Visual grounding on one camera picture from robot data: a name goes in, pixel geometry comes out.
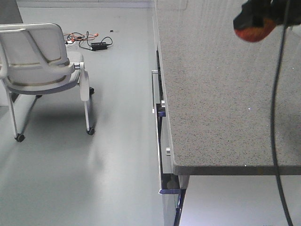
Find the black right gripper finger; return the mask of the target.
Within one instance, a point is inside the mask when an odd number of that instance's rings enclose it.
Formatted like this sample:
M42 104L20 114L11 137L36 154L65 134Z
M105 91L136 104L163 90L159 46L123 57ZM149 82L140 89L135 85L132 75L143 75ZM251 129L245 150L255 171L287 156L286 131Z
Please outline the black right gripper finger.
M276 25L285 21L286 4L290 3L287 26L301 24L301 2L299 0L248 0L241 6L241 12L233 20L236 30L249 27L263 27L264 19L272 20Z

